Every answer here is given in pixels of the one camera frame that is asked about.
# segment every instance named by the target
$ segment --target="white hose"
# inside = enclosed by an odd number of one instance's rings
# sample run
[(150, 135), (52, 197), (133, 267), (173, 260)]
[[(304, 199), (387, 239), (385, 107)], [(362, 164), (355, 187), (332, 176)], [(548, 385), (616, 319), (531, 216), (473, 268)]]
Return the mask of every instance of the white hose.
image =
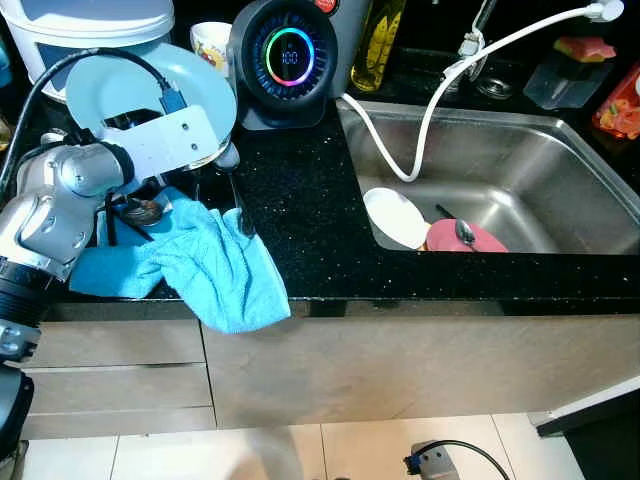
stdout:
[(460, 61), (457, 67), (451, 70), (451, 73), (440, 83), (436, 91), (434, 92), (429, 104), (427, 105), (427, 109), (424, 112), (424, 116), (422, 117), (422, 123), (420, 124), (420, 133), (418, 134), (418, 144), (416, 146), (416, 156), (413, 162), (413, 169), (411, 173), (407, 175), (404, 173), (398, 164), (395, 162), (387, 148), (385, 147), (380, 135), (376, 131), (376, 128), (373, 126), (373, 122), (371, 122), (371, 118), (367, 112), (362, 108), (362, 106), (349, 94), (343, 93), (342, 98), (345, 102), (347, 102), (361, 117), (364, 121), (364, 124), (369, 129), (371, 136), (373, 137), (373, 141), (375, 142), (380, 154), (389, 164), (393, 173), (395, 173), (400, 180), (403, 182), (413, 182), (418, 175), (420, 174), (420, 169), (422, 168), (422, 157), (424, 156), (424, 148), (427, 141), (427, 132), (429, 131), (429, 122), (431, 121), (431, 116), (433, 115), (433, 111), (436, 108), (436, 104), (440, 100), (440, 97), (447, 90), (447, 87), (451, 85), (451, 83), (460, 76), (469, 66), (473, 65), (475, 62), (480, 60), (483, 57), (486, 57), (490, 53), (499, 50), (505, 45), (509, 45), (516, 40), (521, 39), (529, 35), (530, 33), (536, 32), (542, 28), (548, 27), (549, 25), (553, 25), (554, 23), (562, 22), (564, 20), (568, 20), (570, 18), (582, 17), (582, 16), (597, 16), (603, 11), (604, 7), (599, 3), (592, 3), (587, 7), (575, 8), (573, 10), (567, 10), (566, 12), (558, 13), (557, 15), (552, 15), (551, 17), (545, 18), (544, 20), (540, 20), (539, 22), (533, 23), (527, 27), (524, 27), (517, 32), (512, 33), (511, 35), (507, 35), (506, 37), (492, 43), (488, 47), (483, 48), (478, 51), (475, 55), (465, 58)]

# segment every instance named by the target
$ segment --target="faucet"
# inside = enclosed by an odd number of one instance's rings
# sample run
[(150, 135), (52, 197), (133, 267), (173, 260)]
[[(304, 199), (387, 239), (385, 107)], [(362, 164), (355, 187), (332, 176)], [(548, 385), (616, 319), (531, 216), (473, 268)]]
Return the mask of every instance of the faucet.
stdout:
[[(489, 20), (489, 17), (493, 12), (496, 3), (498, 3), (498, 0), (483, 0), (482, 5), (480, 6), (480, 10), (476, 14), (476, 17), (473, 19), (473, 23), (471, 24), (471, 32), (464, 35), (464, 40), (462, 40), (460, 48), (458, 48), (459, 60), (443, 72), (445, 77), (465, 58), (475, 55), (476, 53), (478, 53), (478, 51), (484, 48), (485, 43), (484, 36), (482, 35), (482, 30), (487, 25), (487, 21)], [(473, 82), (476, 78), (478, 78), (478, 75), (480, 75), (480, 72), (482, 71), (486, 60), (487, 57), (482, 58), (465, 71), (465, 75), (469, 78), (469, 80)], [(456, 78), (447, 88), (447, 92), (457, 92), (460, 89), (461, 79), (462, 76)]]

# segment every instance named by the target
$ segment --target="yellow bottle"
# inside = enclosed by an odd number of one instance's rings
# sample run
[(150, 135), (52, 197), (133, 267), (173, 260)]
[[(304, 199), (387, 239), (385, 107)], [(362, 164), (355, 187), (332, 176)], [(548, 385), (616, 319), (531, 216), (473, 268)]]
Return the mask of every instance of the yellow bottle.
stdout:
[(405, 3), (406, 0), (372, 0), (351, 69), (351, 81), (360, 90), (372, 92), (380, 88)]

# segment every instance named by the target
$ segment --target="cup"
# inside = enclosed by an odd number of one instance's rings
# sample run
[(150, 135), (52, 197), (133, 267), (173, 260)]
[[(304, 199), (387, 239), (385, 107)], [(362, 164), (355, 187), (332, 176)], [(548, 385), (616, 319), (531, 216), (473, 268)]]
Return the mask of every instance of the cup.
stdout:
[(227, 43), (231, 34), (231, 24), (204, 22), (191, 27), (191, 48), (213, 65), (225, 78), (229, 77)]

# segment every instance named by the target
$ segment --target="light blue plate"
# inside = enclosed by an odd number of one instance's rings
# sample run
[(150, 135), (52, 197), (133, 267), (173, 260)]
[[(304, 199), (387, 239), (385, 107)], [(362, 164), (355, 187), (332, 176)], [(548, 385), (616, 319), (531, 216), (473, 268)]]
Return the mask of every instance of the light blue plate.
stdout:
[[(166, 43), (128, 47), (182, 92), (187, 105), (204, 108), (222, 142), (236, 121), (233, 90), (213, 66), (188, 50)], [(95, 56), (75, 64), (66, 84), (67, 106), (81, 128), (97, 133), (105, 118), (140, 108), (163, 113), (160, 87), (140, 66), (117, 57)]]

